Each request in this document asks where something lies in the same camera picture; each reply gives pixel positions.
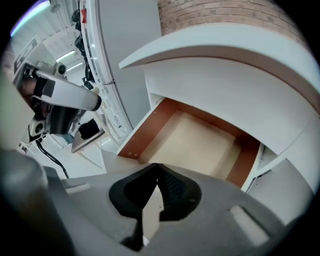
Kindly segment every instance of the robotic arm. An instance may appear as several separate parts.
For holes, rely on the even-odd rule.
[[[13,83],[28,102],[35,116],[27,131],[31,142],[45,134],[66,135],[85,111],[96,111],[100,96],[64,78],[66,66],[26,62]]]

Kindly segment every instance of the brick wall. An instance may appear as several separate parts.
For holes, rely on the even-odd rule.
[[[276,31],[308,48],[296,24],[272,0],[157,0],[162,35],[197,24],[234,22]]]

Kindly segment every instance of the open drawer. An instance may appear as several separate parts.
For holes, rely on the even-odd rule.
[[[226,179],[242,187],[260,142],[193,106],[164,98],[117,152],[141,164],[162,163]]]

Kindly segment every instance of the drawer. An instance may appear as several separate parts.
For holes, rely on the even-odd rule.
[[[162,163],[226,179],[246,181],[260,142],[234,125],[193,106],[164,98],[117,152],[140,164]]]

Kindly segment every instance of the white panel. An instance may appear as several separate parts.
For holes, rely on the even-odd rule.
[[[286,150],[285,156],[305,178],[313,192],[320,178],[320,120],[316,119]]]
[[[258,68],[221,58],[190,57],[144,66],[150,92],[209,112],[239,127],[279,155],[311,118],[311,105]]]
[[[320,91],[318,63],[304,47],[269,29],[231,22],[197,25],[162,36],[133,52],[120,62],[119,67],[122,69],[128,66],[156,62],[163,59],[164,53],[167,51],[174,51],[176,58],[179,56],[176,54],[179,50],[197,46],[228,46],[259,53],[286,65]],[[188,51],[188,56],[199,55],[191,48]],[[205,56],[211,56],[210,50]]]
[[[267,206],[284,224],[302,215],[313,197],[306,181],[286,159],[258,178],[248,194]]]

